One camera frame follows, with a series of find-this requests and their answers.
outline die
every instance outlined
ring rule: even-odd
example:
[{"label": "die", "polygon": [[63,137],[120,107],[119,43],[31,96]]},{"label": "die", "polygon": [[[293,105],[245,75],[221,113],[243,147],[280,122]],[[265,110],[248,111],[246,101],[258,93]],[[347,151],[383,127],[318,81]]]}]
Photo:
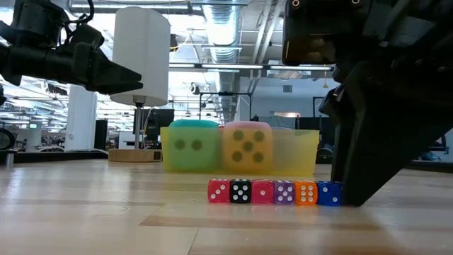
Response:
[{"label": "die", "polygon": [[207,199],[213,203],[229,202],[229,179],[211,179],[207,184]]},{"label": "die", "polygon": [[177,120],[168,127],[164,148],[174,171],[214,171],[220,159],[220,131],[210,120]]},{"label": "die", "polygon": [[341,205],[342,183],[331,181],[317,181],[318,205]]},{"label": "die", "polygon": [[229,182],[229,200],[232,203],[250,203],[252,182],[246,179],[233,179]]},{"label": "die", "polygon": [[223,164],[230,171],[267,171],[273,168],[272,129],[267,123],[238,121],[223,129]]},{"label": "die", "polygon": [[299,205],[315,205],[318,201],[318,186],[314,181],[295,181],[296,200]]},{"label": "die", "polygon": [[290,205],[294,203],[294,182],[274,181],[274,203]]},{"label": "die", "polygon": [[273,203],[274,184],[269,180],[252,181],[252,203]]}]

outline purple die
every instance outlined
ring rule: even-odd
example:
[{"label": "purple die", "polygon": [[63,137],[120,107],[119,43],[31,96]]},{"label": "purple die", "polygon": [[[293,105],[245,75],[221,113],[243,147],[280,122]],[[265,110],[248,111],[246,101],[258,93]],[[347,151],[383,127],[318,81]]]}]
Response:
[{"label": "purple die", "polygon": [[294,182],[274,181],[274,203],[290,205],[294,203]]}]

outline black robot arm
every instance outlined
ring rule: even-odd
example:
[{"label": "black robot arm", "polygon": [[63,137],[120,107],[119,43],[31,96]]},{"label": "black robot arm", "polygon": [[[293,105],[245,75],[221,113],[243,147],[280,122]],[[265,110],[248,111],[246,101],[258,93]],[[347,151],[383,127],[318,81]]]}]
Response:
[{"label": "black robot arm", "polygon": [[359,206],[453,128],[453,1],[289,0],[285,64],[333,64],[332,181]]},{"label": "black robot arm", "polygon": [[[89,16],[70,21],[50,0],[16,0],[12,24],[0,21],[0,36],[11,44],[0,45],[2,77],[17,86],[26,75],[78,84],[102,94],[142,88],[140,74],[111,62],[100,49],[103,36],[86,24],[93,14],[91,8]],[[62,29],[67,34],[64,43]]]}]

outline pink die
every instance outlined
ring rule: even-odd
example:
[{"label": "pink die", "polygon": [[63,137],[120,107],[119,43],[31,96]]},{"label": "pink die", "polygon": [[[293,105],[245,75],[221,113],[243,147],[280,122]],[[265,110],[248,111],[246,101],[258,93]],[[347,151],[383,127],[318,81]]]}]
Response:
[{"label": "pink die", "polygon": [[269,180],[252,181],[252,203],[273,203],[274,184]]},{"label": "pink die", "polygon": [[207,184],[207,199],[213,203],[229,202],[229,179],[211,179]]}]

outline plastic bin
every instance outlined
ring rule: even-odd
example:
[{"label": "plastic bin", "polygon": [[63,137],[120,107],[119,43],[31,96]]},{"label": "plastic bin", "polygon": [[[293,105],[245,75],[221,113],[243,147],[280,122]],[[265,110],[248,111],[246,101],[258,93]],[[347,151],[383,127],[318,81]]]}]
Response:
[{"label": "plastic bin", "polygon": [[319,131],[241,123],[223,129],[170,126],[161,129],[161,141],[165,171],[310,176]]}]

